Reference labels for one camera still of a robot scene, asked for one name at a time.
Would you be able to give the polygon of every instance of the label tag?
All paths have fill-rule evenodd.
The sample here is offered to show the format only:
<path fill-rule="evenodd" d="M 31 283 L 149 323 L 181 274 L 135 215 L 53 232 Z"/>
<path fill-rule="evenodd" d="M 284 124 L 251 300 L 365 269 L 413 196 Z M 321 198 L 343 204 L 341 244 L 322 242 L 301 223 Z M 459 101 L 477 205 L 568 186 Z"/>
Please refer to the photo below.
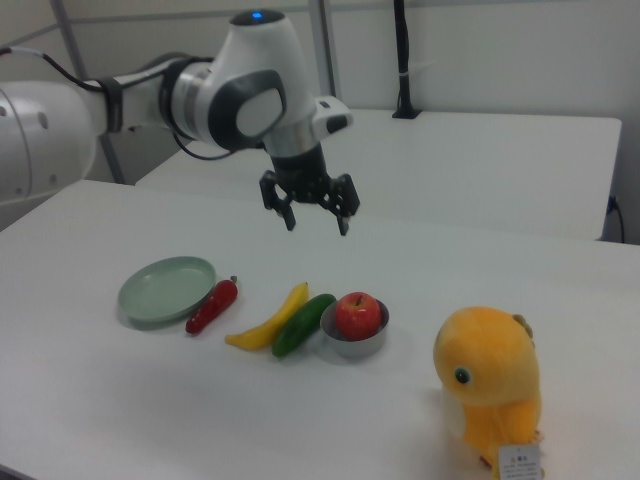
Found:
<path fill-rule="evenodd" d="M 500 480 L 542 480 L 540 446 L 507 445 L 498 451 Z"/>

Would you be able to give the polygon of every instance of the yellow banana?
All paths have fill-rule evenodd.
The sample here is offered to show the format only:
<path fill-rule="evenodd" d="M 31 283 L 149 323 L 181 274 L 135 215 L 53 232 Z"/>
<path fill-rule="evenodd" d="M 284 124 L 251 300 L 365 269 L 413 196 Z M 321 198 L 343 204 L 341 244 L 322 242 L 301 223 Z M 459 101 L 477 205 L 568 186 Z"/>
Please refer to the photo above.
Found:
<path fill-rule="evenodd" d="M 280 309 L 266 322 L 236 335 L 227 335 L 224 341 L 243 350 L 259 350 L 268 347 L 277 338 L 294 313 L 309 300 L 309 284 L 300 283 L 291 289 Z"/>

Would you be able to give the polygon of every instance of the green plate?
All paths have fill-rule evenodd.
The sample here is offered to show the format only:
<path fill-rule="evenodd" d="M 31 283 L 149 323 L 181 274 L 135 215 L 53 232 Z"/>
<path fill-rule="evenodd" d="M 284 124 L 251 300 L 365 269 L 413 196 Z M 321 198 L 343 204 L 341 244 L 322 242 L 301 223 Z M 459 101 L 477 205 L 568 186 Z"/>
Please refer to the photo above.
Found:
<path fill-rule="evenodd" d="M 132 320 L 167 322 L 195 313 L 216 283 L 213 266 L 173 257 L 144 267 L 120 288 L 118 306 Z"/>

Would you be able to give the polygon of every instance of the stuffed duck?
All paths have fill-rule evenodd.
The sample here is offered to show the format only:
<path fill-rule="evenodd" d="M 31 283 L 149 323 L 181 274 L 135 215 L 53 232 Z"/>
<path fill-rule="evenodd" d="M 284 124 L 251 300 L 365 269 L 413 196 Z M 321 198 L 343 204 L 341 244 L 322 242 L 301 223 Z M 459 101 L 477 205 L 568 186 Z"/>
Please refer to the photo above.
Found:
<path fill-rule="evenodd" d="M 537 443 L 542 401 L 533 332 L 520 315 L 463 308 L 444 323 L 433 360 L 445 421 L 499 477 L 503 445 Z"/>

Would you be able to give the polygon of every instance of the black pole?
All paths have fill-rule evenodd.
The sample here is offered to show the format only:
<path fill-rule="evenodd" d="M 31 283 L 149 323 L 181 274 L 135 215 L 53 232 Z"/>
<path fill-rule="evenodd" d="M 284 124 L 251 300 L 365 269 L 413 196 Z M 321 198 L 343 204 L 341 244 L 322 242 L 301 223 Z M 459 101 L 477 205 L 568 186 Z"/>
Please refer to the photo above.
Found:
<path fill-rule="evenodd" d="M 398 77 L 400 80 L 400 95 L 398 109 L 393 118 L 413 119 L 420 110 L 411 105 L 411 91 L 409 89 L 409 30 L 404 16 L 404 0 L 393 0 L 393 10 L 396 17 L 396 45 L 398 47 Z"/>

